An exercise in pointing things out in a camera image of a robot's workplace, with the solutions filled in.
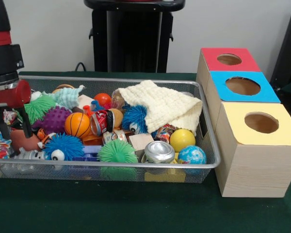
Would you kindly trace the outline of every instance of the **gray wall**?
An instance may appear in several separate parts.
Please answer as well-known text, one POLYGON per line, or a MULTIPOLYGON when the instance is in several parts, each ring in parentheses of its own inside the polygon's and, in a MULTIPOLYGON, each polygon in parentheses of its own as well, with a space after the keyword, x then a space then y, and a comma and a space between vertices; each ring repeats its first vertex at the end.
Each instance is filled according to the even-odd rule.
MULTIPOLYGON (((91 9, 83 0, 5 0, 23 70, 94 69, 91 9)), ((196 72, 201 47, 247 47, 270 78, 291 16, 291 0, 186 0, 174 13, 167 72, 196 72)))

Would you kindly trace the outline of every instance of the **round hole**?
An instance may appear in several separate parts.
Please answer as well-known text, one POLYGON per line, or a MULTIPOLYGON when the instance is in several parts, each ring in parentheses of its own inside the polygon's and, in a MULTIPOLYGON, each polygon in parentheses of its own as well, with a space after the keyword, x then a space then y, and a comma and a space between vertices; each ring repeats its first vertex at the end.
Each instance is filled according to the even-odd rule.
POLYGON ((239 56, 229 53, 221 54, 220 56, 217 57, 217 60, 222 64, 228 66, 239 65, 242 62, 239 56))
POLYGON ((233 77, 228 79, 225 83, 228 89, 240 95, 253 96, 261 90, 260 85, 255 81, 243 77, 233 77))
POLYGON ((273 133, 279 128, 278 120, 266 113, 249 113, 244 121, 248 127, 260 133, 273 133))

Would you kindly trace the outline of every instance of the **red box top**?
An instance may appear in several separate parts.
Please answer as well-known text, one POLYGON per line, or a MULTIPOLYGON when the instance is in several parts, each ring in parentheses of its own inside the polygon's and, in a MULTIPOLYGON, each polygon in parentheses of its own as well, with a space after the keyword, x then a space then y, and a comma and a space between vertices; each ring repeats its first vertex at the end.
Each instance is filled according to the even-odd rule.
POLYGON ((209 71, 261 72, 256 61, 245 48, 202 48, 209 71))

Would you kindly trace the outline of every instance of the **black cable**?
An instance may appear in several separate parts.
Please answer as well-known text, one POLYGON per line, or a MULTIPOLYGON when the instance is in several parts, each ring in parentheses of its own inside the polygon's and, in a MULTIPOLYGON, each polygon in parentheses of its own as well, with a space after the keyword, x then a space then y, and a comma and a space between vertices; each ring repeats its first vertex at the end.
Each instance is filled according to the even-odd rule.
POLYGON ((74 71, 78 71, 80 65, 83 67, 83 71, 86 71, 86 68, 85 68, 85 65, 83 64, 83 62, 79 62, 74 71))

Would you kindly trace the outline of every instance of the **metal basket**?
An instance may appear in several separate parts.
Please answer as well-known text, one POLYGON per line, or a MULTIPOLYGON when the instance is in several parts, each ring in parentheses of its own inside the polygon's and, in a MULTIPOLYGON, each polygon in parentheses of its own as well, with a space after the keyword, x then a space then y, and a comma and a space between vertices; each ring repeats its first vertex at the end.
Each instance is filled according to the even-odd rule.
MULTIPOLYGON (((75 77, 23 76, 33 90, 52 92, 60 84, 74 87, 84 85, 82 94, 90 97, 97 93, 112 92, 120 87, 136 85, 142 80, 97 79, 75 77)), ((154 81, 160 87, 190 92, 203 101, 200 124, 196 131, 196 145, 207 155, 205 165, 103 163, 76 161, 43 161, 0 159, 0 177, 22 179, 142 181, 202 183, 212 168, 220 163, 218 145, 210 121, 204 92, 196 82, 154 81)))

